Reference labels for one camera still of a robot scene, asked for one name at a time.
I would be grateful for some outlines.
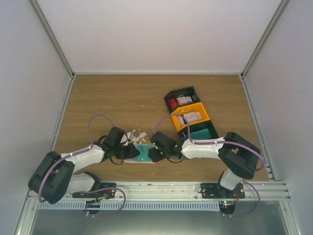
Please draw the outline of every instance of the yellow bin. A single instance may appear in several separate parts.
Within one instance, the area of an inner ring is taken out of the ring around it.
[[[201,123],[201,122],[210,120],[210,117],[207,114],[207,112],[206,112],[202,102],[198,102],[198,103],[194,103],[194,104],[189,104],[189,105],[186,105],[186,106],[178,107],[178,108],[176,108],[172,112],[172,114],[183,115],[183,114],[187,114],[187,113],[191,113],[191,112],[199,112],[201,117],[202,117],[202,120],[194,121],[194,122],[190,123],[189,125],[194,125],[194,124],[197,124],[197,123]],[[180,130],[182,130],[183,128],[185,128],[187,126],[187,124],[186,124],[186,125],[181,127],[180,123],[178,121],[177,116],[172,116],[172,119],[173,119],[173,122],[174,122],[174,125],[176,127],[177,132],[179,132]]]

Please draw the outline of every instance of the black bin holder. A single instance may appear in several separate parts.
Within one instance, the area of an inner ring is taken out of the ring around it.
[[[171,91],[164,97],[164,101],[170,113],[172,113],[178,107],[185,106],[185,105],[179,105],[176,101],[176,98],[183,97],[183,96],[189,96],[192,99],[192,103],[188,103],[185,105],[201,102],[194,87],[186,87],[186,88]]]

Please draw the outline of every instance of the white wall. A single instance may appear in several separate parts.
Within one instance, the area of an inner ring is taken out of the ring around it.
[[[279,180],[313,233],[313,1],[292,0],[247,74]]]
[[[76,73],[240,73],[280,0],[38,0]]]
[[[26,0],[0,7],[0,228],[13,234],[69,76]]]

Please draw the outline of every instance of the wooden floor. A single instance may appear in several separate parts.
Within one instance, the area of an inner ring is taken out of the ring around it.
[[[259,146],[245,93],[238,76],[231,75],[78,75],[73,85],[58,137],[56,151],[67,153],[90,144],[87,123],[94,114],[106,114],[126,132],[135,130],[149,136],[158,120],[168,114],[164,96],[171,90],[194,86],[218,134],[236,132]],[[110,123],[96,117],[92,136],[98,139],[111,129]],[[177,137],[168,118],[160,128]],[[179,164],[163,160],[156,164],[94,164],[91,171],[102,180],[112,181],[217,181],[225,165],[214,159],[192,159]],[[266,170],[257,172],[256,181],[267,181]]]

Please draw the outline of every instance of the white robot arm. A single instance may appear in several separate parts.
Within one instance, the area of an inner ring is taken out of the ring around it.
[[[49,152],[30,178],[28,187],[39,193],[45,175],[56,161],[63,158],[64,160],[49,173],[41,197],[54,204],[66,194],[100,189],[101,180],[94,174],[84,172],[73,175],[73,173],[90,164],[110,159],[112,156],[122,160],[138,156],[140,152],[130,143],[132,137],[131,132],[125,133],[122,129],[113,127],[108,136],[104,136],[103,142],[99,139],[87,148],[73,153]],[[99,198],[101,194],[103,192],[86,197]]]
[[[236,146],[220,143],[223,141],[239,143],[260,153],[256,146],[232,132],[227,133],[225,137],[214,140],[197,140],[197,143],[188,138],[179,138],[175,141],[162,132],[156,132],[151,137],[151,142],[156,147],[149,150],[149,157],[153,162],[165,158],[176,160],[213,158],[222,160],[228,170],[221,174],[217,189],[222,197],[226,197],[233,193],[232,191],[240,181],[253,178],[259,158],[244,148],[238,147],[238,151],[235,152]]]

